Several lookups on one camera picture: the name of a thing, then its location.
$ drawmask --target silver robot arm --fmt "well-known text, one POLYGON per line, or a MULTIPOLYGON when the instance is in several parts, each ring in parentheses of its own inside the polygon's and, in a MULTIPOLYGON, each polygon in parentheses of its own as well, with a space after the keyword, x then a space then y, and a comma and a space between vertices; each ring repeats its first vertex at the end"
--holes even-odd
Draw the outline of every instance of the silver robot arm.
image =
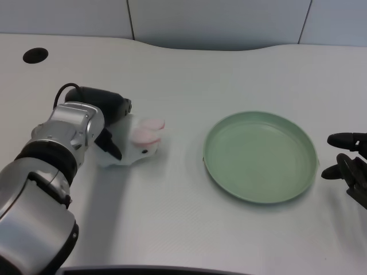
POLYGON ((54 274, 69 256, 79 234, 69 187, 103 129, 98 107, 58 105, 0 172, 0 275, 54 274))

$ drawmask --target table surface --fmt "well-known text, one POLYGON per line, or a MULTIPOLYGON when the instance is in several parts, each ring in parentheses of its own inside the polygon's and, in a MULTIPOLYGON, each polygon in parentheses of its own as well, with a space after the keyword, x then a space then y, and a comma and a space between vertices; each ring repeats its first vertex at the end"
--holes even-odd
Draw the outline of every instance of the table surface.
POLYGON ((166 119, 157 154, 98 168, 90 152, 71 192, 80 226, 64 266, 175 265, 248 274, 366 274, 367 210, 341 180, 327 137, 365 132, 367 48, 285 45, 247 52, 164 49, 118 38, 0 35, 0 167, 47 120, 68 82, 118 92, 132 112, 166 119), (43 47, 49 57, 26 64, 43 47), (256 205, 208 177, 209 129, 240 111, 290 119, 312 138, 317 179, 290 202, 256 205))

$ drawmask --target green plate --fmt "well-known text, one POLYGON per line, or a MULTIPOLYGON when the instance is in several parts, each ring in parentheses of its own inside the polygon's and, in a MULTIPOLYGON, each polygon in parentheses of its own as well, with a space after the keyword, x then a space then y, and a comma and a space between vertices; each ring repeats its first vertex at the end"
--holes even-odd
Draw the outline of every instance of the green plate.
POLYGON ((301 128, 280 116, 243 112, 219 121, 204 144, 204 162, 227 192, 257 203, 294 198, 315 180, 316 150, 301 128))

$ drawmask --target rabbit ear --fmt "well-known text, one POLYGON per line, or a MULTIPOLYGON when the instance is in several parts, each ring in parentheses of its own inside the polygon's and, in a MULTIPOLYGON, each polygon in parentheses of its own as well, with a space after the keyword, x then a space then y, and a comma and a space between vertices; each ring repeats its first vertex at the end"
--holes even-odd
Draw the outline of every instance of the rabbit ear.
POLYGON ((153 131, 144 128, 136 128, 131 133, 131 141, 137 146, 144 147, 160 140, 153 131))
POLYGON ((150 130, 160 130, 165 127, 165 120, 164 119, 144 119, 142 120, 139 125, 145 129, 150 130))

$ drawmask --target plate rim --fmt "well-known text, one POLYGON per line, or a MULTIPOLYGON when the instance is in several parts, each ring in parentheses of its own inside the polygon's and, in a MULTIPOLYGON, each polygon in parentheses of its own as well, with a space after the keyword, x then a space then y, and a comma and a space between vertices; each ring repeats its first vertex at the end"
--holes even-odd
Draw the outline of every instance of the plate rim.
POLYGON ((310 136, 300 127, 298 126, 296 123, 294 123, 293 121, 289 120, 289 119, 286 119, 285 117, 283 116, 279 116, 279 115, 276 115, 274 113, 270 113, 270 112, 263 112, 263 111, 244 111, 244 112, 237 112, 237 113, 233 113, 231 115, 228 115, 226 117, 224 117, 223 119, 219 120, 216 124, 214 124, 211 129, 209 130, 208 134, 206 135, 205 137, 205 141, 204 141, 204 147, 203 147, 203 161, 204 161, 204 166, 205 166, 205 169, 208 171, 210 177, 216 182, 217 185, 219 185, 222 189, 224 189, 226 192, 230 193, 231 195, 235 196, 236 198, 239 198, 239 199, 242 199, 244 201, 247 201, 247 202, 253 202, 253 203, 259 203, 259 204, 264 204, 264 205, 268 205, 268 204, 272 204, 272 203, 281 203, 281 202, 286 202, 286 201, 289 201, 290 199, 294 199, 296 197, 298 197, 300 194, 303 194, 308 188, 310 188, 313 183, 315 182, 315 178, 316 178, 316 174, 317 174, 317 171, 318 171, 318 168, 319 168, 319 158, 318 158, 318 155, 317 155, 317 151, 316 151, 316 148, 315 148, 315 144, 313 143, 312 139, 310 138, 310 136), (214 176, 213 174, 211 173, 208 165, 207 165, 207 161, 206 161, 206 154, 205 154, 205 149, 206 149, 206 145, 207 145, 207 142, 208 142, 208 139, 209 139, 209 136, 210 134, 212 133, 212 131, 214 130, 214 128, 220 124, 222 121, 232 117, 232 116, 236 116, 236 115, 240 115, 240 114, 244 114, 244 113, 260 113, 260 114, 265 114, 265 115, 271 115, 271 116, 276 116, 276 117, 279 117, 281 119, 284 119, 286 120, 287 122, 293 124, 294 126, 296 126, 297 128, 300 129, 300 131, 307 137, 307 139, 309 140, 309 142, 311 143, 312 145, 312 148, 313 148, 313 151, 314 151, 314 156, 315 156, 315 167, 314 167, 314 174, 313 176, 311 177, 311 180, 309 183, 307 183, 305 185, 304 188, 302 188, 300 190, 300 192, 298 192, 296 195, 292 195, 290 196, 289 198, 285 198, 281 201, 274 201, 274 202, 259 202, 259 201, 256 201, 256 200, 253 200, 253 199, 249 199, 249 198, 245 198, 245 197, 241 197, 237 194, 234 194, 233 192, 229 191, 227 188, 225 188, 214 176))

